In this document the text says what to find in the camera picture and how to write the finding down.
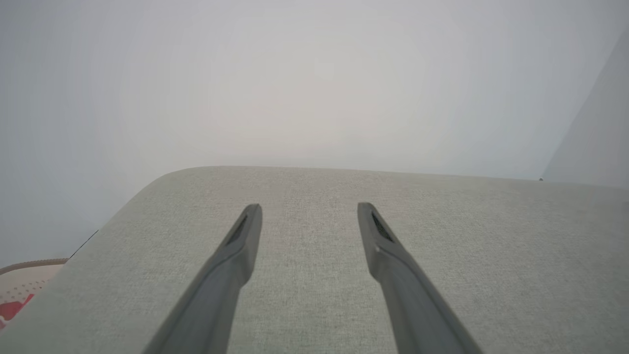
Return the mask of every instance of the gray fabric surface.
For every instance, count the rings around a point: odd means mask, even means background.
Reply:
[[[372,202],[486,353],[629,352],[629,191],[370,171],[195,168],[125,205],[0,353],[140,353],[248,203],[264,221],[230,353],[394,353],[356,219]]]

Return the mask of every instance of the white wall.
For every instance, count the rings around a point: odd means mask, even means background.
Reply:
[[[629,31],[616,44],[544,179],[629,190]]]
[[[207,165],[537,179],[625,0],[0,3],[0,266]]]

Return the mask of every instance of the gray upholstery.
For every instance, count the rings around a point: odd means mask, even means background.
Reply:
[[[194,168],[127,203],[0,353],[140,353],[248,203],[264,212],[230,353],[395,353],[356,219],[372,202],[486,353],[629,352],[629,191],[297,168]]]

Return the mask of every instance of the gray plastic arm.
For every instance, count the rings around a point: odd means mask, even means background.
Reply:
[[[369,272],[382,287],[398,352],[480,353],[376,208],[359,203],[358,220]]]
[[[144,353],[224,353],[240,288],[253,273],[262,208],[248,205]]]

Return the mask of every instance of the vent slot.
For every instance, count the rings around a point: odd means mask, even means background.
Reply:
[[[380,234],[380,236],[386,238],[387,240],[393,242],[393,239],[391,238],[391,235],[389,235],[389,233],[385,230],[384,226],[382,226],[382,224],[380,223],[380,220],[378,220],[378,218],[376,217],[376,215],[374,213],[371,213],[371,217],[374,218],[374,222],[376,223],[376,227],[378,228],[378,233]]]

